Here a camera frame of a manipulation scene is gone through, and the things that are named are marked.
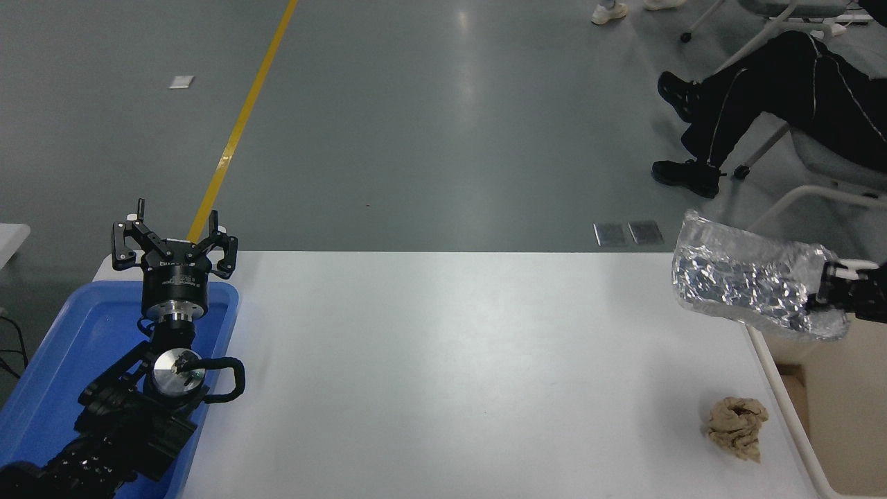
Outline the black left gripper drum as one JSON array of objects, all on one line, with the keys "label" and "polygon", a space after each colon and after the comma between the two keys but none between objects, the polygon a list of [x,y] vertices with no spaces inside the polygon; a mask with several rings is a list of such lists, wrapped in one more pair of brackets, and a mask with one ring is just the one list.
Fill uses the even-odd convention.
[{"label": "black left gripper drum", "polygon": [[199,319],[208,310],[208,274],[211,263],[195,244],[168,244],[168,249],[146,250],[141,258],[142,315],[163,320],[181,313]]}]

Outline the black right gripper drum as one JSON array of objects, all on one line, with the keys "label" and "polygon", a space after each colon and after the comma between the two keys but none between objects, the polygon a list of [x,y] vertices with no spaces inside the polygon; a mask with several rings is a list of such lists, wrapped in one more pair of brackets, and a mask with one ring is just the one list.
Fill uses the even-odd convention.
[{"label": "black right gripper drum", "polygon": [[869,322],[886,322],[886,264],[857,271],[853,315]]}]

